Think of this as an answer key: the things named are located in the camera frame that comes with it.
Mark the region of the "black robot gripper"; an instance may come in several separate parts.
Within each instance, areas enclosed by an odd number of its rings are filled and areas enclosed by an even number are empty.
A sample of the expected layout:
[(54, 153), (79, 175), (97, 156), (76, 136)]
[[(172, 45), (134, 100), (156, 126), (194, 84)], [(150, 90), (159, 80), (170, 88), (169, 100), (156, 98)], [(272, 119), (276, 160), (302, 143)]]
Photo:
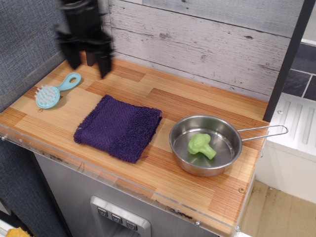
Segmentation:
[(94, 52), (101, 78), (112, 69), (112, 38), (101, 29), (96, 0), (58, 0), (66, 23), (54, 26), (60, 48), (73, 69), (81, 65), (79, 51)]

